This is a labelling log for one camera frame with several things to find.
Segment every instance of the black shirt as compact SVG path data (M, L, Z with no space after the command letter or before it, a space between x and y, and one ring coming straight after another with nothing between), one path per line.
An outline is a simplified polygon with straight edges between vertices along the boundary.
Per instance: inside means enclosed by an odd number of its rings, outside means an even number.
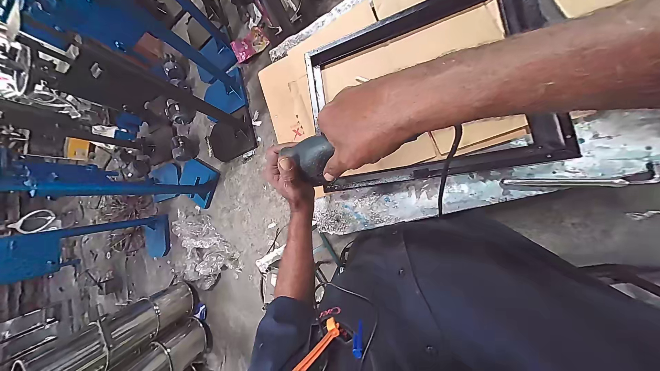
M362 233L332 282L377 308L364 370L660 370L658 309L474 213ZM366 344L376 319L367 302L327 287L318 310L275 299L250 370L291 370L329 310L340 327L362 320ZM335 339L315 366L357 370L351 349Z

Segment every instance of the stainless steel pipe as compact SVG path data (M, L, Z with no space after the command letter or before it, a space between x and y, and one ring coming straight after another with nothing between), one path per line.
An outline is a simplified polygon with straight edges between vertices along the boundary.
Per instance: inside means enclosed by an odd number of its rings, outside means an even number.
M197 318L189 318L150 344L126 371L184 371L207 346L206 331Z
M101 371L108 366L106 341L98 323L82 333L54 341L21 356L12 371Z
M12 371L100 371L130 357L176 319L189 316L193 294L185 283L157 292L93 323L82 333L18 358Z

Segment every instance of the grinder handle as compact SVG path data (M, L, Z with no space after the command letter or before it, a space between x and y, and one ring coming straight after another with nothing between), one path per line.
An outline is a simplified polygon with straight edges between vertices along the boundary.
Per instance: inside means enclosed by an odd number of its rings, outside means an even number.
M328 181L323 177L323 171L334 153L335 148L324 135L314 135L293 147L283 148L280 156L289 157L296 163L305 182L324 186Z

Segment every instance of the orange tool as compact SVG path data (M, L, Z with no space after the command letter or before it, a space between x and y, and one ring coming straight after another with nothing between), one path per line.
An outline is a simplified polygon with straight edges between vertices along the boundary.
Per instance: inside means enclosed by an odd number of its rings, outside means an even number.
M330 344L332 339L339 336L339 323L335 322L334 317L328 318L325 322L325 328L327 328L328 333L319 341L319 343L312 349L312 351L303 358L300 363L293 368L293 371L306 371L314 361L319 358L321 353L325 348Z

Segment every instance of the hand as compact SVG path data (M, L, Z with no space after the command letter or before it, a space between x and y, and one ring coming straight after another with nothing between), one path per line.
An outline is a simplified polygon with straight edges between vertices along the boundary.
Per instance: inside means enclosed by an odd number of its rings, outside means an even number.
M398 90L404 88L397 87L393 80L385 76L347 87L323 107L319 128L335 148L323 172L326 180L377 162L416 135L407 125L409 110L394 104Z
M296 164L288 157L280 157L280 150L296 143L275 145L266 151L263 177L289 202L292 212L314 210L314 188L300 179Z

